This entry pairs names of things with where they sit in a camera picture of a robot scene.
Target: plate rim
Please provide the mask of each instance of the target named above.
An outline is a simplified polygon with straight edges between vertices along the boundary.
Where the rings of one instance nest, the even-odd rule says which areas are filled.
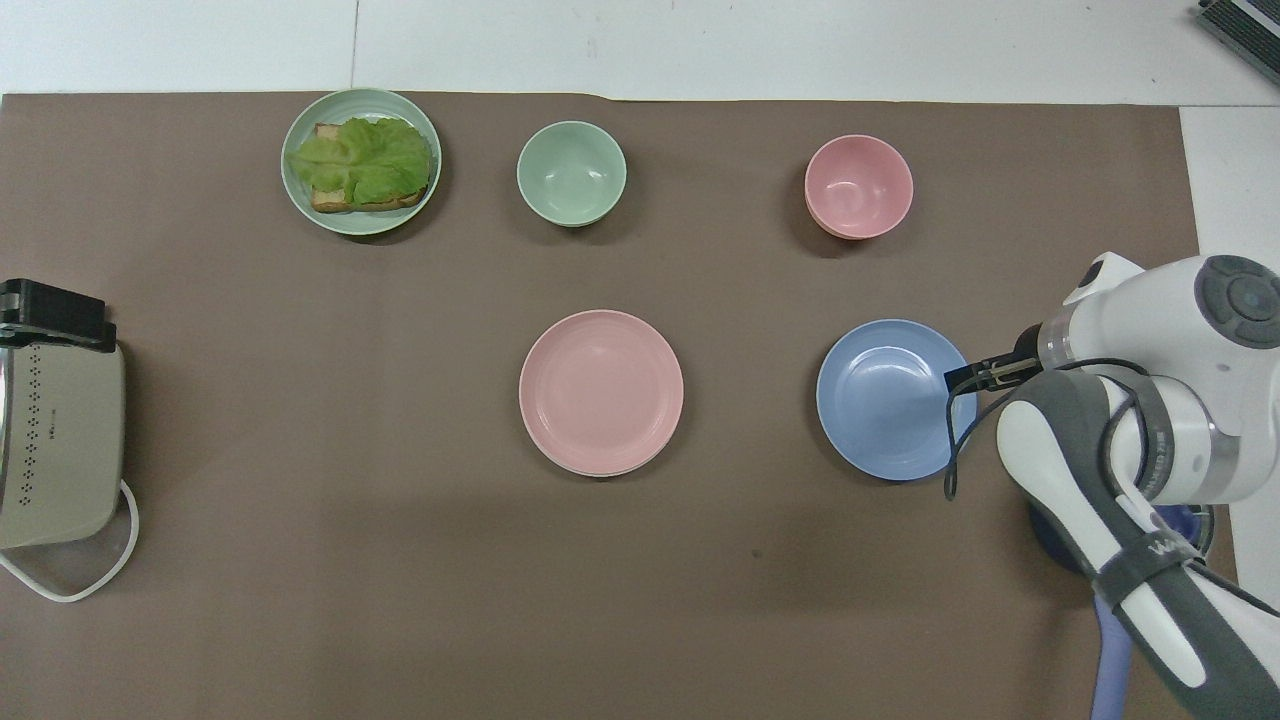
[[[415,204],[410,209],[411,210],[410,213],[407,213],[407,214],[404,214],[402,217],[398,217],[398,218],[387,218],[385,223],[381,223],[381,224],[379,224],[378,227],[374,227],[374,228],[347,231],[347,229],[339,229],[339,228],[334,227],[332,223],[325,222],[321,213],[315,213],[314,210],[310,209],[310,206],[303,206],[300,202],[298,199],[293,197],[293,193],[289,191],[289,178],[293,177],[294,173],[293,173],[293,168],[291,168],[289,164],[288,164],[287,154],[292,150],[291,146],[289,146],[289,137],[294,133],[294,131],[297,131],[298,124],[302,122],[303,117],[306,117],[308,113],[311,113],[317,106],[321,106],[321,105],[324,105],[326,102],[333,102],[335,97],[339,97],[342,95],[349,95],[352,92],[365,92],[365,94],[372,92],[372,94],[378,94],[378,95],[387,95],[389,97],[396,99],[396,100],[392,100],[393,102],[396,102],[396,101],[403,101],[410,108],[416,109],[417,114],[421,115],[421,120],[419,120],[419,118],[416,118],[416,117],[412,120],[410,118],[403,118],[401,115],[387,114],[387,115],[383,115],[383,117],[398,117],[402,120],[404,120],[404,122],[410,123],[411,126],[413,126],[413,129],[416,129],[419,132],[419,135],[424,136],[424,140],[426,141],[428,149],[431,150],[431,152],[434,155],[433,160],[435,160],[435,167],[434,167],[434,173],[433,173],[434,177],[428,182],[426,192],[422,195],[422,199],[419,200],[417,204]],[[353,114],[349,118],[356,118],[356,117],[361,117],[361,115]],[[435,193],[435,188],[439,187],[440,179],[443,177],[444,177],[444,147],[440,145],[440,136],[439,136],[439,132],[436,132],[436,129],[435,129],[435,123],[431,122],[431,118],[428,117],[428,114],[416,102],[413,102],[412,100],[410,100],[408,97],[404,97],[403,95],[401,95],[398,92],[393,92],[390,90],[385,90],[385,88],[381,88],[381,87],[348,87],[348,88],[343,88],[343,90],[335,90],[333,92],[329,92],[326,95],[321,96],[321,97],[317,97],[316,100],[314,100],[312,102],[310,102],[306,108],[303,108],[301,113],[298,113],[298,115],[289,124],[289,129],[285,131],[284,140],[280,143],[280,183],[284,187],[284,195],[289,199],[289,202],[292,202],[293,206],[297,208],[298,213],[301,213],[306,219],[311,220],[316,225],[319,225],[319,227],[321,227],[321,228],[324,228],[324,229],[329,231],[329,232],[338,233],[338,234],[342,234],[342,236],[348,236],[348,237],[366,237],[366,236],[371,236],[371,234],[384,233],[384,232],[392,231],[394,228],[398,228],[399,225],[403,225],[410,219],[412,219],[415,215],[417,215],[422,210],[424,206],[426,206],[428,200],[430,200],[431,196]]]
[[[946,465],[943,465],[942,468],[937,468],[934,470],[931,470],[931,471],[928,471],[928,473],[925,473],[923,475],[916,475],[916,477],[911,477],[911,478],[886,478],[883,475],[873,473],[872,470],[864,468],[860,462],[858,462],[856,460],[854,460],[852,457],[850,457],[849,455],[846,455],[845,451],[840,447],[840,445],[836,443],[835,438],[832,438],[831,428],[828,427],[827,414],[823,413],[823,405],[824,404],[823,404],[823,396],[822,396],[822,380],[823,380],[823,377],[827,375],[827,373],[828,373],[828,368],[831,366],[831,359],[832,359],[832,355],[836,352],[836,348],[838,348],[841,345],[844,345],[850,337],[855,336],[856,333],[865,333],[865,332],[868,332],[869,329],[872,329],[872,328],[874,328],[877,325],[904,325],[904,327],[913,327],[915,329],[923,329],[928,334],[932,334],[932,336],[936,336],[937,338],[940,338],[945,343],[946,347],[950,347],[951,350],[954,350],[955,354],[956,354],[956,356],[960,359],[961,364],[965,363],[965,357],[964,357],[964,354],[960,352],[960,348],[956,347],[956,345],[954,342],[951,342],[951,338],[948,338],[947,336],[942,334],[936,328],[932,328],[932,327],[929,327],[929,325],[927,325],[924,323],[916,322],[916,320],[909,320],[906,318],[881,318],[881,319],[877,319],[877,320],[869,320],[867,323],[863,323],[863,324],[858,325],[856,328],[854,328],[854,329],[846,332],[845,334],[840,336],[840,338],[836,340],[836,342],[832,343],[831,348],[827,350],[827,354],[822,359],[822,365],[819,365],[819,368],[818,368],[818,378],[814,382],[814,402],[817,405],[817,411],[818,411],[818,423],[822,425],[823,434],[827,436],[827,442],[831,443],[831,447],[846,462],[849,462],[854,468],[861,470],[863,473],[867,473],[868,475],[870,475],[873,478],[879,478],[882,480],[891,482],[891,483],[910,483],[910,482],[924,479],[924,478],[927,478],[927,477],[937,473],[938,470],[941,470]],[[957,407],[955,407],[952,410],[952,414],[954,415],[955,414],[963,414],[961,419],[964,419],[964,418],[966,418],[970,414],[970,410],[972,410],[973,418],[968,418],[968,423],[973,423],[977,419],[977,415],[978,415],[977,398],[973,397],[973,396],[969,396],[968,398],[961,397],[959,401],[963,402],[963,405],[959,405]]]
[[[643,327],[649,328],[654,333],[654,336],[659,341],[662,341],[662,345],[666,348],[667,354],[669,354],[671,360],[676,364],[676,380],[677,380],[677,387],[676,387],[677,393],[676,393],[676,402],[675,402],[675,410],[676,411],[675,411],[675,420],[671,424],[671,432],[667,433],[667,437],[664,437],[662,439],[662,442],[658,445],[658,447],[654,448],[654,451],[649,456],[646,456],[645,459],[640,460],[639,462],[636,462],[636,464],[634,464],[634,465],[631,465],[631,466],[628,466],[626,469],[616,470],[616,471],[611,471],[611,473],[589,473],[589,471],[585,471],[582,469],[573,468],[573,466],[571,466],[567,462],[562,462],[561,459],[556,457],[552,452],[549,452],[545,447],[543,447],[543,443],[540,443],[538,441],[538,436],[534,434],[532,428],[530,427],[529,416],[525,414],[524,397],[525,397],[526,378],[527,378],[527,370],[529,370],[529,361],[530,361],[530,359],[532,359],[532,356],[538,351],[539,346],[544,342],[544,340],[547,338],[547,336],[549,336],[552,333],[552,331],[554,331],[556,328],[558,328],[558,327],[561,327],[561,325],[563,325],[563,324],[566,324],[566,323],[568,323],[571,320],[579,319],[579,318],[581,318],[584,315],[612,315],[612,316],[621,316],[621,318],[626,318],[627,322],[635,322],[635,323],[639,323]],[[586,478],[616,478],[618,475],[625,475],[625,474],[627,474],[627,473],[630,473],[632,470],[637,470],[637,469],[643,468],[644,465],[649,464],[654,457],[657,457],[667,447],[668,443],[671,443],[671,438],[673,438],[676,436],[676,429],[680,427],[680,419],[684,415],[684,410],[685,410],[685,370],[680,365],[680,357],[676,355],[676,350],[673,347],[671,347],[671,342],[667,340],[667,337],[664,334],[662,334],[658,331],[658,328],[653,327],[650,323],[645,322],[643,318],[639,318],[639,316],[632,315],[630,313],[625,313],[622,310],[612,310],[612,309],[608,309],[608,307],[596,307],[596,309],[593,309],[593,310],[580,310],[577,313],[572,313],[572,314],[566,315],[566,316],[561,318],[559,320],[556,320],[554,323],[552,323],[545,331],[541,332],[541,334],[538,336],[538,340],[535,340],[534,343],[529,347],[529,352],[525,354],[525,361],[520,366],[520,382],[517,383],[517,389],[516,389],[516,405],[517,405],[517,409],[520,410],[521,423],[525,425],[525,433],[529,436],[529,439],[532,441],[534,446],[538,447],[539,452],[541,452],[548,460],[550,460],[552,462],[554,462],[557,466],[559,466],[559,468],[562,468],[564,470],[568,470],[570,473],[573,473],[573,474],[577,474],[577,475],[582,475],[582,477],[586,477]]]

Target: pink bowl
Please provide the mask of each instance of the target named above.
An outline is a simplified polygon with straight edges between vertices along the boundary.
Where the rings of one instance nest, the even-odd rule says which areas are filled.
[[[911,206],[911,169],[902,155],[869,135],[846,135],[813,154],[804,201],[822,229],[845,240],[884,234]]]

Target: green plate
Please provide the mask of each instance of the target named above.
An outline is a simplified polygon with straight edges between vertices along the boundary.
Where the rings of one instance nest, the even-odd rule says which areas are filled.
[[[315,133],[316,123],[342,124],[351,118],[367,118],[375,122],[379,118],[399,118],[413,126],[426,140],[426,147],[431,152],[431,177],[426,181],[426,193],[417,205],[379,213],[317,213],[311,208],[311,186],[302,182],[293,168],[289,168],[285,155],[297,150]],[[417,105],[387,90],[357,87],[325,95],[293,120],[289,133],[284,136],[284,146],[280,147],[280,179],[284,181],[284,192],[289,195],[289,200],[312,223],[342,234],[375,234],[404,224],[426,205],[440,182],[442,163],[440,136],[435,133],[435,126]]]

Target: green bowl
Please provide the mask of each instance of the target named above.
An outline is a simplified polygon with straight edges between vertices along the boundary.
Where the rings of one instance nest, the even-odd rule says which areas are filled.
[[[379,213],[317,213],[311,208],[311,186],[298,178],[285,155],[311,137],[316,123],[342,124],[351,118],[367,118],[374,122],[379,118],[399,118],[413,126],[426,140],[426,147],[431,152],[431,176],[426,182],[426,192],[417,205]],[[440,136],[435,133],[435,126],[426,119],[417,105],[387,90],[357,87],[325,95],[293,120],[289,133],[284,136],[284,146],[280,147],[280,179],[284,181],[284,191],[289,195],[289,200],[312,223],[342,234],[375,234],[404,224],[426,205],[440,182],[442,160]]]
[[[557,225],[603,218],[622,197],[627,161],[609,133],[581,120],[553,123],[520,151],[516,183],[525,202]]]

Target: black cable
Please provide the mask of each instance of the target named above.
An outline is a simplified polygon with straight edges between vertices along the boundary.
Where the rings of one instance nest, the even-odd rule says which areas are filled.
[[[1184,565],[1184,568],[1187,568],[1192,573],[1196,573],[1196,574],[1201,575],[1206,580],[1208,580],[1208,582],[1213,583],[1215,585],[1222,588],[1224,591],[1234,594],[1235,597],[1243,600],[1244,602],[1248,602],[1249,605],[1252,605],[1253,607],[1257,607],[1258,610],[1266,612],[1267,615],[1271,615],[1274,618],[1280,618],[1280,612],[1277,612],[1275,607],[1271,607],[1270,605],[1267,605],[1266,602],[1263,602],[1261,598],[1256,597],[1254,594],[1249,593],[1248,591],[1245,591],[1244,588],[1236,585],[1235,583],[1231,583],[1229,580],[1222,579],[1221,575],[1219,575],[1217,573],[1210,570],[1204,564],[1202,564],[1202,562],[1188,562],[1187,565]]]
[[[1149,375],[1151,374],[1142,365],[1139,365],[1137,363],[1132,363],[1129,360],[1121,360],[1120,357],[1089,357],[1089,359],[1085,359],[1085,360],[1074,360],[1074,361],[1068,363],[1065,365],[1059,365],[1057,368],[1051,368],[1051,369],[1053,369],[1053,370],[1075,370],[1078,368],[1085,368],[1085,366],[1089,366],[1089,365],[1115,365],[1117,368],[1128,368],[1128,369],[1133,370],[1134,373],[1138,373],[1139,375]],[[1115,428],[1120,423],[1120,416],[1124,415],[1128,410],[1134,410],[1134,413],[1137,414],[1139,428],[1144,425],[1144,420],[1142,418],[1142,409],[1139,409],[1138,405],[1137,405],[1137,393],[1134,393],[1132,388],[1129,388],[1124,383],[1116,380],[1115,378],[1110,378],[1108,377],[1107,379],[1110,379],[1111,382],[1114,382],[1117,386],[1120,386],[1121,388],[1124,388],[1125,393],[1128,395],[1128,398],[1125,401],[1128,405],[1126,406],[1123,405],[1116,413],[1114,413],[1111,415],[1110,419],[1107,419],[1107,425],[1106,425],[1106,430],[1103,432],[1103,442],[1102,442],[1102,446],[1103,446],[1105,450],[1100,450],[1100,462],[1101,462],[1101,466],[1103,468],[1103,478],[1107,479],[1107,482],[1112,486],[1114,489],[1119,491],[1120,486],[1115,480],[1115,474],[1111,473],[1111,462],[1110,462],[1110,457],[1111,457],[1111,437],[1115,434]],[[1014,392],[1012,389],[1009,391],[1009,392],[1006,392],[1005,395],[1000,396],[1000,398],[997,398],[995,402],[992,402],[991,405],[988,405],[987,407],[984,407],[982,410],[982,413],[979,413],[978,416],[974,418],[973,423],[970,423],[969,427],[965,428],[964,433],[961,433],[960,439],[957,441],[956,439],[956,432],[955,432],[955,420],[951,416],[952,407],[955,406],[955,400],[960,395],[964,395],[965,391],[968,391],[969,388],[972,388],[975,384],[978,384],[978,382],[979,382],[979,378],[977,375],[974,375],[974,377],[972,377],[972,378],[969,378],[969,379],[959,383],[955,388],[951,389],[950,393],[947,393],[947,404],[946,404],[947,443],[950,445],[950,451],[951,452],[950,452],[950,457],[947,459],[947,471],[946,471],[946,475],[943,475],[943,479],[942,479],[942,493],[946,496],[946,498],[948,501],[955,500],[956,491],[959,489],[959,484],[960,484],[960,451],[964,448],[965,441],[969,439],[969,436],[973,434],[973,432],[978,428],[978,425],[983,420],[986,420],[987,416],[989,416],[993,410],[996,410],[997,407],[1000,407],[1001,405],[1004,405],[1005,402],[1007,402],[1010,400],[1010,397],[1012,396],[1012,392]],[[1140,460],[1140,465],[1138,468],[1138,470],[1139,470],[1138,477],[1140,478],[1142,477],[1142,471],[1144,470],[1146,462],[1147,462],[1147,451],[1146,451],[1146,441],[1147,441],[1147,438],[1146,438],[1146,433],[1138,433],[1138,434],[1139,434],[1139,442],[1143,443],[1142,460]]]

